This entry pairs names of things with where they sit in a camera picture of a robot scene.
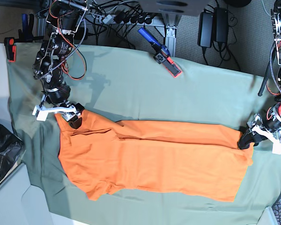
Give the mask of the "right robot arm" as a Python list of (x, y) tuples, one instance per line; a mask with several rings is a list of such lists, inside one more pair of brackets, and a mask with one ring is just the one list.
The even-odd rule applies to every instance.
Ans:
[(48, 114), (54, 113), (60, 114), (71, 128), (82, 125), (84, 107), (68, 101), (71, 88), (63, 75), (69, 74), (67, 60), (78, 52), (74, 36), (80, 24), (86, 22), (90, 6), (88, 0), (54, 0), (49, 6), (48, 28), (33, 64), (34, 79), (40, 80), (43, 87), (41, 102), (32, 113), (38, 121), (45, 121)]

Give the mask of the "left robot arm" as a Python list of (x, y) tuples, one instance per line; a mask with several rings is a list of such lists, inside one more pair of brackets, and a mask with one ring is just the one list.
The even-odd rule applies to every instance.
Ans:
[(269, 107), (266, 114), (254, 115), (252, 121), (247, 122), (247, 129), (238, 141), (238, 148), (245, 150), (257, 146), (260, 142), (270, 140), (273, 143), (272, 153), (281, 154), (281, 0), (274, 3), (271, 9), (274, 43), (270, 51), (270, 59), (266, 68), (258, 96), (262, 96), (267, 89), (275, 96), (275, 105)]

